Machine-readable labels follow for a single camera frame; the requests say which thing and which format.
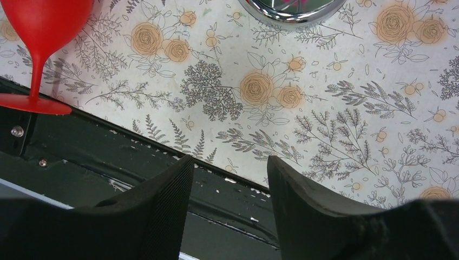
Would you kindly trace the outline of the red plastic wine glass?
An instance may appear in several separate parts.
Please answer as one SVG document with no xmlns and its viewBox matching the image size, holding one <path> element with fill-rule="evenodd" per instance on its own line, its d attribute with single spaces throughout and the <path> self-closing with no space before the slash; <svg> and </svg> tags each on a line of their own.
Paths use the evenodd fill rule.
<svg viewBox="0 0 459 260">
<path fill-rule="evenodd" d="M 6 17 L 32 59 L 30 94 L 1 94 L 1 106 L 38 114 L 70 114 L 70 106 L 39 96 L 47 59 L 73 40 L 84 27 L 94 2 L 2 0 Z"/>
</svg>

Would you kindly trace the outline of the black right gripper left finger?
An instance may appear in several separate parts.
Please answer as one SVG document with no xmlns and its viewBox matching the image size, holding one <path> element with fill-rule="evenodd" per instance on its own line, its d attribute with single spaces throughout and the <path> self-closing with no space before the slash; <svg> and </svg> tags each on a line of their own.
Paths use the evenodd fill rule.
<svg viewBox="0 0 459 260">
<path fill-rule="evenodd" d="M 94 206 L 1 199 L 1 259 L 178 259 L 194 164 L 185 156 Z"/>
</svg>

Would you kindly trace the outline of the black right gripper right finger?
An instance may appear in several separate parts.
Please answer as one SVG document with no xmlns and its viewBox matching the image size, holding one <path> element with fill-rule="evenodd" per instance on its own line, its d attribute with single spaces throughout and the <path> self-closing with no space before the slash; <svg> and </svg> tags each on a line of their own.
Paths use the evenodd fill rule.
<svg viewBox="0 0 459 260">
<path fill-rule="evenodd" d="M 385 210 L 331 191 L 269 156 L 282 259 L 458 259 L 458 200 Z"/>
</svg>

